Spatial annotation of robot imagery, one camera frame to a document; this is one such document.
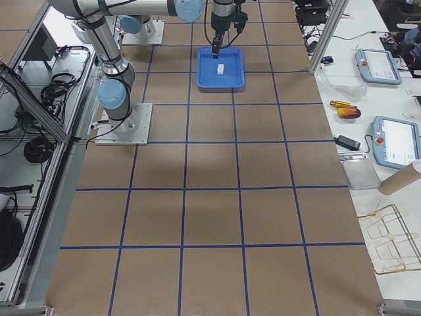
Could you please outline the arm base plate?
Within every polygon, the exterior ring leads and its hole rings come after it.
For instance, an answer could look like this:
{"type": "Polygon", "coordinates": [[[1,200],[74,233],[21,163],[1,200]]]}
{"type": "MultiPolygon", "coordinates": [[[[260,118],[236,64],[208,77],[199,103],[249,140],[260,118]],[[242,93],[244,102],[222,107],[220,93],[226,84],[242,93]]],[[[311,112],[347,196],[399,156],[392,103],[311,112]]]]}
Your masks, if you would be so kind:
{"type": "Polygon", "coordinates": [[[161,45],[164,25],[163,20],[149,20],[143,23],[137,19],[132,19],[131,16],[123,16],[120,20],[120,26],[124,34],[122,45],[161,45]]]}
{"type": "Polygon", "coordinates": [[[132,103],[131,115],[115,130],[119,122],[109,120],[105,110],[102,112],[102,120],[107,120],[98,129],[96,145],[147,145],[151,117],[153,112],[152,103],[132,103]]]}

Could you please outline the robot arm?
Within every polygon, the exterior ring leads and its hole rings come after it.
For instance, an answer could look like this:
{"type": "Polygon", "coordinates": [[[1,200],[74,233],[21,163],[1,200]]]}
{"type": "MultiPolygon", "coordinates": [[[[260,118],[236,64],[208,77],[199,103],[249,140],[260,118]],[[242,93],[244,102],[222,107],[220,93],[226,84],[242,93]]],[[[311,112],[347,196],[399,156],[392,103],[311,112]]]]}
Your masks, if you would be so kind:
{"type": "Polygon", "coordinates": [[[217,59],[225,33],[234,22],[234,1],[213,1],[210,25],[214,30],[212,57],[217,59]]]}
{"type": "Polygon", "coordinates": [[[98,100],[115,134],[138,129],[139,115],[134,113],[130,94],[136,78],[134,67],[118,47],[107,24],[108,16],[177,16],[184,22],[199,19],[202,1],[50,1],[67,18],[80,21],[102,62],[105,80],[99,85],[98,100]]]}

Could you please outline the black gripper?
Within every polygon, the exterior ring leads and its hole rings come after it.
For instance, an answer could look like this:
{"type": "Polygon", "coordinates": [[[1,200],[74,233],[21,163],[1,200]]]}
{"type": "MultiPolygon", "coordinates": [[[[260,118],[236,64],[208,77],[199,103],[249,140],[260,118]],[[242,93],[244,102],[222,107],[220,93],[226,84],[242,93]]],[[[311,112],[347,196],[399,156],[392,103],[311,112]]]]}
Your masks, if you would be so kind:
{"type": "Polygon", "coordinates": [[[214,30],[212,39],[212,57],[218,59],[221,46],[223,43],[223,36],[229,30],[232,23],[232,14],[227,16],[220,16],[216,13],[211,13],[211,27],[214,30]]]}

